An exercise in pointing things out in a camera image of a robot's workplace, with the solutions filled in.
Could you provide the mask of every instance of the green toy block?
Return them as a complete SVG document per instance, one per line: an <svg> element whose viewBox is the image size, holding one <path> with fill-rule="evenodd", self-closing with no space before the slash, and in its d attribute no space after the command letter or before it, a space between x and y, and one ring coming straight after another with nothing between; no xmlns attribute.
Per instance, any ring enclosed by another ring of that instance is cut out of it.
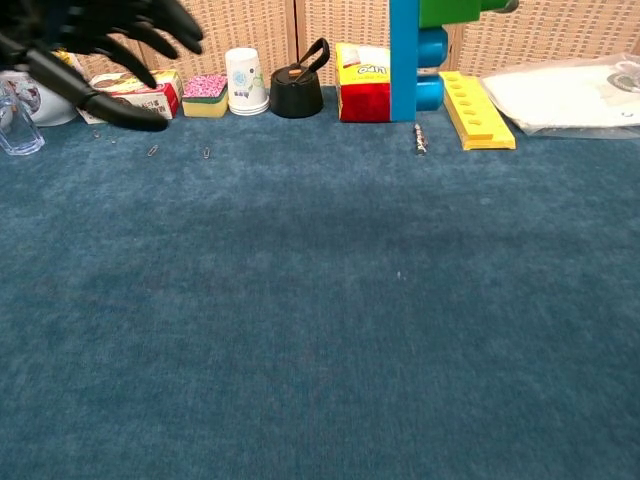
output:
<svg viewBox="0 0 640 480"><path fill-rule="evenodd" d="M499 10L508 3L509 0L420 0L420 28L475 22L481 12Z"/></svg>

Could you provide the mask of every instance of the plastic bag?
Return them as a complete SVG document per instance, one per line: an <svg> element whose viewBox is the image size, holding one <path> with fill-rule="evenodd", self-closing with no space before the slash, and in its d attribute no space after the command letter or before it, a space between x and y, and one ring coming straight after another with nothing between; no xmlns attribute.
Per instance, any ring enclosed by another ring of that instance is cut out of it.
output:
<svg viewBox="0 0 640 480"><path fill-rule="evenodd" d="M481 82L528 135L640 138L639 56L519 65Z"/></svg>

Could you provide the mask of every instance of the small metal object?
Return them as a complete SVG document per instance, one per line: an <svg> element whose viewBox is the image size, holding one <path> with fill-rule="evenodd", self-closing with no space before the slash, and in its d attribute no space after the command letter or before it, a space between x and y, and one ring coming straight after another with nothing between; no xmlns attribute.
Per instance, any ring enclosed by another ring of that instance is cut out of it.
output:
<svg viewBox="0 0 640 480"><path fill-rule="evenodd" d="M413 126L413 129L416 132L416 152L418 155L425 155L429 148L429 140L427 140L427 137L422 131L422 127L420 125L416 123Z"/></svg>

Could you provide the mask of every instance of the stacked paper cups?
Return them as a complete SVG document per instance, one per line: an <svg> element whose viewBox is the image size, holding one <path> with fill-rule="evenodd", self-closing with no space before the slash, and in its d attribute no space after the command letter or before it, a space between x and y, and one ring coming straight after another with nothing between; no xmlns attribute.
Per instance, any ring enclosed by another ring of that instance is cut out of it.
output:
<svg viewBox="0 0 640 480"><path fill-rule="evenodd" d="M269 108L258 52L233 48L225 54L229 110L236 115L257 115Z"/></svg>

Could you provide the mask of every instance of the clear plastic cup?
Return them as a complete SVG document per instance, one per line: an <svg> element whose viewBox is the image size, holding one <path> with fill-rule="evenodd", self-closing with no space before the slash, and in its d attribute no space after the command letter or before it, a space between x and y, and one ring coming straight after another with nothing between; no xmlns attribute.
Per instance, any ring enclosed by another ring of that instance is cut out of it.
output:
<svg viewBox="0 0 640 480"><path fill-rule="evenodd" d="M0 81L0 146L9 155L30 155L43 145L44 138L13 88Z"/></svg>

